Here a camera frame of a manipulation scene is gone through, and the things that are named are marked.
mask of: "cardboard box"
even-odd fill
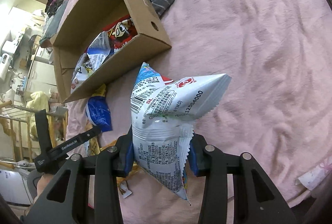
[[[127,14],[135,24],[137,36],[71,94],[71,79],[80,56],[103,27]],[[51,41],[56,83],[62,102],[90,97],[103,83],[112,82],[171,47],[149,0],[79,0]]]

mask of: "small snack wrapper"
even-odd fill
[[[102,132],[112,131],[111,112],[105,96],[106,85],[103,84],[86,103],[86,115],[90,123],[99,126]]]
[[[129,15],[103,28],[78,60],[72,77],[70,93],[74,92],[88,79],[110,56],[122,49],[137,30]]]
[[[296,184],[303,184],[307,189],[315,189],[332,170],[332,156],[324,159],[316,167],[298,177]]]
[[[116,22],[103,28],[107,31],[110,46],[114,54],[122,49],[135,35],[137,35],[134,22],[129,15],[126,15]]]
[[[106,60],[111,52],[107,32],[101,32],[78,60],[70,92],[74,92]]]
[[[135,161],[184,200],[194,122],[218,105],[230,80],[218,74],[173,81],[147,63],[137,76],[131,96]]]

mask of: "bed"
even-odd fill
[[[227,73],[219,106],[195,132],[225,153],[250,152],[290,206],[309,195],[296,179],[332,153],[332,12],[326,0],[175,0],[162,17],[172,49],[148,63],[172,79]],[[139,67],[108,85],[113,131],[131,124],[130,95]],[[86,100],[69,103],[67,138],[85,131]],[[84,154],[82,148],[72,153]],[[138,172],[120,198],[125,223],[195,223],[204,178],[189,173],[188,202]],[[228,222],[232,223],[232,187]]]

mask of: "wooden railing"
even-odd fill
[[[11,138],[11,145],[13,149],[13,162],[17,162],[23,159],[28,160],[29,162],[33,161],[33,148],[39,148],[39,143],[34,142],[31,140],[30,137],[30,121],[31,116],[38,111],[26,108],[23,106],[13,105],[12,101],[7,101],[5,103],[0,104],[0,109],[5,108],[4,112],[6,114],[0,114],[0,123],[3,126],[5,134],[10,136]],[[52,146],[57,146],[59,141],[56,141],[54,136],[54,119],[55,117],[62,118],[62,125],[63,125],[63,135],[65,138],[66,127],[68,124],[68,113],[65,115],[58,114],[58,113],[46,113],[48,120],[49,120],[49,135],[52,142]],[[14,131],[14,122],[18,124],[18,133]],[[26,132],[24,131],[24,136],[22,137],[22,130],[26,128]]]

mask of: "white cabinet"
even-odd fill
[[[29,73],[27,85],[25,87],[27,95],[38,91],[49,93],[50,89],[53,92],[58,91],[53,65],[33,61]]]
[[[48,93],[50,89],[53,92],[58,91],[57,87],[54,85],[28,79],[26,92],[34,93],[34,92],[42,91],[44,93]]]
[[[49,64],[33,61],[28,81],[29,80],[56,86],[54,67]]]
[[[38,47],[34,60],[48,64],[51,54],[52,53],[49,53],[46,48]]]

